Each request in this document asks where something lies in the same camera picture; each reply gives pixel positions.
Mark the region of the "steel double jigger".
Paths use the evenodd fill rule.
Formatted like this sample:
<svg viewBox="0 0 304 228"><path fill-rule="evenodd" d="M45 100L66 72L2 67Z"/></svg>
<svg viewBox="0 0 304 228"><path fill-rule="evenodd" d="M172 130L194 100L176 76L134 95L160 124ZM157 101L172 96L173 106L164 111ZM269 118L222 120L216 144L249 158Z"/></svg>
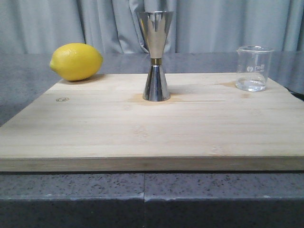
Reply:
<svg viewBox="0 0 304 228"><path fill-rule="evenodd" d="M144 41L150 53L150 70L147 76L143 99L162 102L170 99L162 56L169 33L173 11L137 12Z"/></svg>

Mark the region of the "clear glass beaker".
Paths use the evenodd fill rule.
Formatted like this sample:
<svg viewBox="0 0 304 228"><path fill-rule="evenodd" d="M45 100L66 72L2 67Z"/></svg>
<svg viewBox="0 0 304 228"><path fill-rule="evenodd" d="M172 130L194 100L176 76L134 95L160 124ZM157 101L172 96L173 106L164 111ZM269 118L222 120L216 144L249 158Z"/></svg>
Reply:
<svg viewBox="0 0 304 228"><path fill-rule="evenodd" d="M273 51L265 46L239 47L236 88L248 92L265 90Z"/></svg>

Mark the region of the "grey curtain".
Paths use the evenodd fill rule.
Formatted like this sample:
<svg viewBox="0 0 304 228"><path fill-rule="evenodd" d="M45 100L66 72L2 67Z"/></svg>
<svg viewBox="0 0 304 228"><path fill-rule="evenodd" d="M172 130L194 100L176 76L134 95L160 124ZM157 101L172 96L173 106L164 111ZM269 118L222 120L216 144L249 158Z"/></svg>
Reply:
<svg viewBox="0 0 304 228"><path fill-rule="evenodd" d="M304 48L301 0L3 0L0 51L48 54L79 42L102 53L144 53L140 11L173 11L169 53Z"/></svg>

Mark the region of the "yellow lemon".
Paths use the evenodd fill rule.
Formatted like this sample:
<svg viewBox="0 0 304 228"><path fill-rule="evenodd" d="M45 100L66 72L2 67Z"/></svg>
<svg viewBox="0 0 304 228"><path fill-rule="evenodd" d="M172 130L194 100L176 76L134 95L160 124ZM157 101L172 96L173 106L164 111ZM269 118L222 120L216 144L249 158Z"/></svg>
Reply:
<svg viewBox="0 0 304 228"><path fill-rule="evenodd" d="M103 63L103 56L91 45L69 43L56 49L50 68L67 81L79 81L96 74Z"/></svg>

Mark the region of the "wooden cutting board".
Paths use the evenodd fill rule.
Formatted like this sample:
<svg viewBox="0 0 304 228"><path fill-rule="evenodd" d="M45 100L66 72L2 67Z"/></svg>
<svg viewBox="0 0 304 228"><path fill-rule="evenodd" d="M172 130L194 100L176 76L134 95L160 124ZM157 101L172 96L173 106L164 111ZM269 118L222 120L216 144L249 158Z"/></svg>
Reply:
<svg viewBox="0 0 304 228"><path fill-rule="evenodd" d="M0 129L1 171L301 171L304 104L268 80L167 74L149 102L144 74L61 80Z"/></svg>

